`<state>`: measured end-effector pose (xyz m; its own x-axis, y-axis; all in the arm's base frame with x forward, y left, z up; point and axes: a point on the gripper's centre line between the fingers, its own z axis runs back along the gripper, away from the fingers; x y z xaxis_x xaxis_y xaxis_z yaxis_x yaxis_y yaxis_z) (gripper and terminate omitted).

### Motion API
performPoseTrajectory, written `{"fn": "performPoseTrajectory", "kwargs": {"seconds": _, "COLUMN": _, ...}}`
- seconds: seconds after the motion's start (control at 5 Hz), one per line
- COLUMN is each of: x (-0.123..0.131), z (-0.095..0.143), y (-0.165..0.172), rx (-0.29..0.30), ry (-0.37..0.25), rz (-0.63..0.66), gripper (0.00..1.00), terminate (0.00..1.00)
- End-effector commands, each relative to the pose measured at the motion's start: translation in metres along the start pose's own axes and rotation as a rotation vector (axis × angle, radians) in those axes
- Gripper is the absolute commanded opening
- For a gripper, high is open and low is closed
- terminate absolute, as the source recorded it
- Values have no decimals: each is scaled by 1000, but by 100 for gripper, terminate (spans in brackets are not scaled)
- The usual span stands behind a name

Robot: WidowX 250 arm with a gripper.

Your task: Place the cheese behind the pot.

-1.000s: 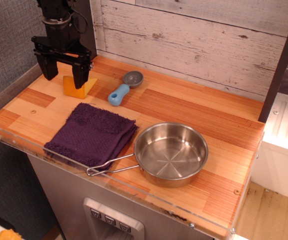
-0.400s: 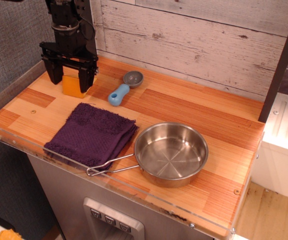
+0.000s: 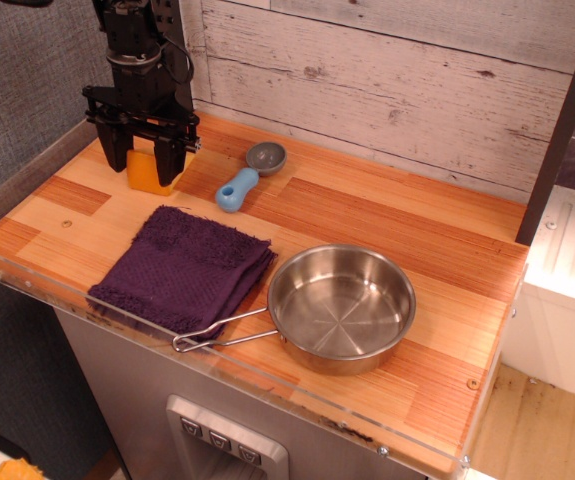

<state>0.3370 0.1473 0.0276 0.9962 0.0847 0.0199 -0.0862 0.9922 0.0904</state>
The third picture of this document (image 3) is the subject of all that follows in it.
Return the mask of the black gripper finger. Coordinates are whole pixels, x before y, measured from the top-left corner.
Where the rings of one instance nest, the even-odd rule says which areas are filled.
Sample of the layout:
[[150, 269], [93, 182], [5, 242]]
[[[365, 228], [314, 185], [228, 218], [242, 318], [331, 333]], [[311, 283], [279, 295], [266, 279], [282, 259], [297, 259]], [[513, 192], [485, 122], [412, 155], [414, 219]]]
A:
[[122, 172], [127, 166], [127, 154], [134, 146], [128, 121], [97, 121], [96, 130], [108, 165], [113, 171]]
[[154, 141], [156, 172], [160, 186], [169, 186], [184, 171], [186, 150], [182, 142], [159, 138]]

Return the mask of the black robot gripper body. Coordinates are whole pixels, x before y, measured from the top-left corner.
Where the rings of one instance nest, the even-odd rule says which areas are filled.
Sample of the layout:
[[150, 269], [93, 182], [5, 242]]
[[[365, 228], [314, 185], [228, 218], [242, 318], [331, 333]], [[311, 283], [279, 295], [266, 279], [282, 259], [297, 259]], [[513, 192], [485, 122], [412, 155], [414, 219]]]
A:
[[166, 55], [130, 57], [110, 53], [113, 84], [86, 86], [88, 120], [95, 123], [125, 121], [134, 136], [155, 141], [159, 138], [182, 142], [195, 153], [201, 147], [198, 116], [176, 100], [176, 82]]

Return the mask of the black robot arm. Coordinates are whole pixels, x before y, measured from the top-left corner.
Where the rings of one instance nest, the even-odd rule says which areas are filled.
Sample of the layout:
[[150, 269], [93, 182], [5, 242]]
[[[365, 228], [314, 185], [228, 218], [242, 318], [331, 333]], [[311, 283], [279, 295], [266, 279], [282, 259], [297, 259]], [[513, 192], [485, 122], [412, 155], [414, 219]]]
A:
[[87, 120], [96, 126], [109, 166], [127, 167], [136, 137], [153, 143], [156, 173], [166, 187], [200, 148], [199, 118], [191, 82], [194, 64], [186, 49], [175, 1], [95, 1], [113, 85], [86, 86]]

